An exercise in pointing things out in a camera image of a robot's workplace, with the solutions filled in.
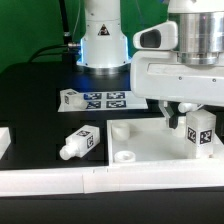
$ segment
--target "black table surface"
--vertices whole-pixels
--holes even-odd
[[[69,88],[128,91],[130,77],[128,72],[112,76],[79,73],[60,62],[7,68],[0,76],[0,127],[9,127],[12,143],[0,160],[0,170],[108,165],[106,120],[162,116],[153,101],[147,110],[58,113],[60,91]],[[216,131],[222,138],[224,110],[210,109],[217,114]],[[65,138],[85,124],[100,127],[100,144],[82,159],[61,160],[59,150]],[[222,187],[1,198],[0,221],[224,223],[223,198]]]

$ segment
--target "cable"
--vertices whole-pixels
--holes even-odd
[[[57,49],[57,48],[67,48],[68,45],[64,45],[64,44],[61,44],[61,45],[52,45],[52,46],[49,46],[49,47],[44,47],[44,48],[41,48],[40,50],[38,50],[37,52],[35,52],[31,57],[30,59],[28,60],[28,63],[32,62],[34,58],[38,57],[38,55],[43,52],[43,51],[48,51],[48,50],[52,50],[52,49]]]
[[[64,35],[63,35],[64,44],[68,44],[69,42],[72,42],[72,36],[69,31],[65,0],[59,0],[59,5],[60,5],[60,11],[61,11],[62,26],[64,31]]]
[[[63,52],[60,53],[47,53],[47,54],[39,54],[37,56],[35,56],[34,58],[32,58],[32,60],[29,60],[29,63],[31,63],[34,59],[42,57],[42,56],[52,56],[52,55],[62,55]]]
[[[75,37],[75,33],[76,33],[76,29],[77,29],[78,21],[79,21],[79,18],[80,18],[80,11],[81,11],[81,0],[79,0],[78,15],[77,15],[76,23],[75,23],[75,27],[74,27],[74,30],[73,30],[73,33],[72,33],[72,40],[73,40],[73,41],[74,41],[74,37]]]
[[[142,16],[142,12],[141,12],[138,0],[135,0],[135,3],[136,3],[136,7],[138,9],[139,18],[140,18],[142,28],[145,29],[145,21],[144,21],[144,17]]]

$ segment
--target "black cable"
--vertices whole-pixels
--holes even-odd
[[[72,42],[72,36],[69,31],[65,1],[59,0],[59,5],[60,5],[60,11],[61,11],[62,26],[64,31],[64,35],[63,35],[64,44],[68,44],[69,42]]]
[[[42,57],[42,56],[52,56],[52,55],[62,55],[63,52],[60,53],[47,53],[47,54],[39,54],[36,57],[34,57],[32,60],[29,61],[29,63],[31,63],[34,59],[38,58],[38,57]]]
[[[68,45],[64,45],[64,44],[61,44],[61,45],[52,45],[52,46],[49,46],[49,47],[44,47],[44,48],[41,48],[40,50],[38,50],[37,52],[35,52],[31,57],[30,59],[28,60],[28,63],[32,62],[34,58],[38,57],[38,55],[43,52],[43,51],[48,51],[48,50],[52,50],[52,49],[57,49],[57,48],[67,48]]]

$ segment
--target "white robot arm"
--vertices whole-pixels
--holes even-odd
[[[168,21],[137,33],[134,45],[135,95],[224,106],[224,1],[170,0]]]

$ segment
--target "marker cube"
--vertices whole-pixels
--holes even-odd
[[[82,110],[86,109],[88,106],[88,102],[84,100],[83,94],[78,93],[73,89],[61,91],[61,103]]]
[[[100,142],[100,130],[98,127],[84,125],[68,136],[65,142],[66,145],[60,151],[63,160],[74,156],[83,157]]]
[[[69,96],[72,96],[75,94],[78,94],[78,92],[73,89],[66,89],[66,90],[60,91],[61,103],[66,103]]]
[[[188,158],[209,158],[213,155],[216,116],[205,110],[186,115],[186,150]]]

